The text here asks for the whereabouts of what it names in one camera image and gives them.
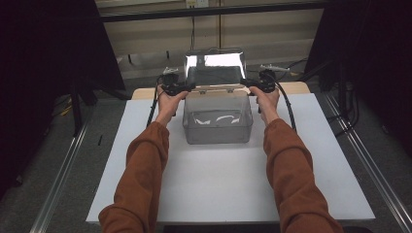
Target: finger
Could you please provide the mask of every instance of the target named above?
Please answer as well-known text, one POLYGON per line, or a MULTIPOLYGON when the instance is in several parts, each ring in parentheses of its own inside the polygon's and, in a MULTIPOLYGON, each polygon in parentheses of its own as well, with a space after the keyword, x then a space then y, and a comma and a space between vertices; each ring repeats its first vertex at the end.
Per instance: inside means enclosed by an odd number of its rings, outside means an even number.
POLYGON ((179 100, 183 100, 186 98, 186 96, 188 96, 188 92, 187 91, 182 91, 179 94, 176 95, 176 98, 179 98, 179 100))
POLYGON ((263 96, 264 92, 255 86, 249 87, 249 90, 257 97, 263 96))
POLYGON ((160 93, 163 92, 163 91, 164 91, 164 90, 163 90, 163 88, 161 88, 161 85, 158 85, 158 86, 157 86, 157 96, 159 96, 160 93))

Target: metal rail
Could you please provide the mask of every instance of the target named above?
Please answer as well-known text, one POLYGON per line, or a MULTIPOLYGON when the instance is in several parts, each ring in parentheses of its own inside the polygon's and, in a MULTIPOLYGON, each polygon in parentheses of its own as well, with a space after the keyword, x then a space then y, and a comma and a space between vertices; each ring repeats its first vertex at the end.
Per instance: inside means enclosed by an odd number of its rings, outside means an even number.
POLYGON ((37 217, 31 227, 30 233, 44 233, 48 229, 55 208, 57 207, 63 187, 70 173, 73 162, 79 152, 83 138, 85 137, 88 123, 90 122, 94 107, 87 111, 86 120, 76 137, 73 138, 69 150, 66 153, 64 161, 57 173, 54 183, 51 186, 48 197, 43 203, 42 209, 37 214, 37 217))
POLYGON ((276 3, 248 6, 230 6, 230 7, 212 7, 212 8, 194 8, 194 9, 179 9, 157 12, 142 12, 142 13, 122 13, 122 14, 102 14, 100 20, 102 22, 116 21, 131 21, 131 20, 147 20, 172 17, 205 17, 205 16, 220 16, 248 13, 263 13, 263 12, 284 12, 284 11, 299 11, 323 9, 325 7, 342 6, 352 3, 359 3, 360 0, 347 1, 311 1, 311 2, 292 2, 292 3, 276 3))
MULTIPOLYGON (((333 97, 325 95, 325 99, 336 116, 339 116, 338 104, 333 97)), ((364 168, 369 174, 370 178, 375 183, 378 188, 381 196, 385 200, 392 214, 394 215, 397 223, 404 233, 412 233, 412 218, 408 213, 405 205, 402 203, 400 198, 397 196, 391 185, 388 183, 369 151, 367 151, 364 146, 361 138, 358 136, 357 132, 353 129, 350 129, 350 123, 345 121, 342 117, 338 118, 338 122, 342 129, 348 130, 346 136, 348 137, 349 142, 352 144, 355 149, 360 161, 362 162, 364 168)))

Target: table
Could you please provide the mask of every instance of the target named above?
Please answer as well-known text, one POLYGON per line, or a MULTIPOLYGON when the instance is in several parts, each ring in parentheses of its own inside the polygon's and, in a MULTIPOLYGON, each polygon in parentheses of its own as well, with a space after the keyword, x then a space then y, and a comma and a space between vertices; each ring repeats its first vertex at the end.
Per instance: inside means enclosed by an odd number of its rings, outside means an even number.
MULTIPOLYGON (((286 84, 284 89, 289 89, 288 85, 292 83, 286 84)), ((171 132, 169 161, 163 173, 157 217, 159 224, 279 221, 273 190, 265 174, 264 123, 259 119, 256 97, 250 98, 254 114, 251 140, 247 144, 233 145, 189 145, 182 127, 181 102, 176 116, 168 125, 171 132)), ((315 96, 311 93, 291 94, 289 99, 298 134, 312 152, 316 182, 329 204, 331 215, 338 220, 374 218, 315 96)), ((144 130, 151 104, 150 99, 127 102, 86 221, 98 222, 98 213, 112 203, 124 169, 126 149, 131 140, 144 130)), ((278 111, 280 117, 289 122, 282 96, 278 111)))

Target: wall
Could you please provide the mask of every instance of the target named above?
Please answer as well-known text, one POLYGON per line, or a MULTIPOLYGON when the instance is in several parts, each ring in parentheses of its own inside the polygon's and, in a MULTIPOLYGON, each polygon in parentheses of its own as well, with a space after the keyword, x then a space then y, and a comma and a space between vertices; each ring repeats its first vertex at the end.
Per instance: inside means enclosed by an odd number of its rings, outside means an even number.
MULTIPOLYGON (((268 0, 209 0, 210 6, 239 6, 280 2, 268 0)), ((186 1, 99 9, 101 14, 183 9, 186 1)), ((306 57, 323 10, 258 13, 195 18, 195 48, 240 47, 247 58, 261 62, 306 57)), ((105 27, 116 55, 167 50, 184 53, 190 48, 191 18, 110 22, 105 27)))

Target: black controller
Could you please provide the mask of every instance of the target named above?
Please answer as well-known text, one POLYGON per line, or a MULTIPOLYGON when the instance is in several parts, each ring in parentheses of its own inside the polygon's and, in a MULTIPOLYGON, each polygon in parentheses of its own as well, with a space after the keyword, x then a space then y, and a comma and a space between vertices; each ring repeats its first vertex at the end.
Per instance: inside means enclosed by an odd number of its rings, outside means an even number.
POLYGON ((256 86, 264 93, 273 92, 276 89, 276 75, 271 70, 263 70, 258 73, 259 80, 240 80, 240 83, 246 87, 256 86))
POLYGON ((163 80, 161 88, 170 96, 175 96, 182 91, 191 92, 196 88, 195 83, 179 83, 179 75, 176 74, 163 75, 161 78, 163 80))

